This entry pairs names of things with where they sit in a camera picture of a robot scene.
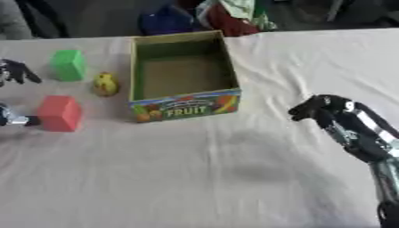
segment tablecloth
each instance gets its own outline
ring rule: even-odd
[[[72,134],[0,129],[0,226],[378,227],[368,167],[287,110],[338,94],[399,126],[398,40],[398,29],[227,38],[240,110],[149,124],[129,118],[131,38],[1,41],[1,58],[44,80],[7,83],[2,102],[31,114],[46,95],[72,95],[84,117]],[[84,81],[53,79],[48,64],[60,49],[82,50]],[[102,71],[122,81],[118,95],[90,92]]]

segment open box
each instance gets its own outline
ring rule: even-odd
[[[137,122],[234,112],[240,102],[219,31],[134,38],[131,77]]]

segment robotic finger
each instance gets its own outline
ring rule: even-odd
[[[37,126],[40,125],[40,119],[37,116],[20,116],[13,112],[7,105],[0,103],[0,126],[6,125],[23,125]]]

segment cube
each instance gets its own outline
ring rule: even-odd
[[[70,96],[47,96],[37,110],[45,130],[74,132],[82,117],[82,109]]]
[[[58,51],[50,64],[60,81],[78,81],[85,77],[85,59],[79,50]]]

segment red cloth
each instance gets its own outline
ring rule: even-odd
[[[207,19],[213,29],[222,30],[226,37],[240,37],[260,32],[257,27],[244,22],[243,19],[230,16],[220,3],[209,10]]]

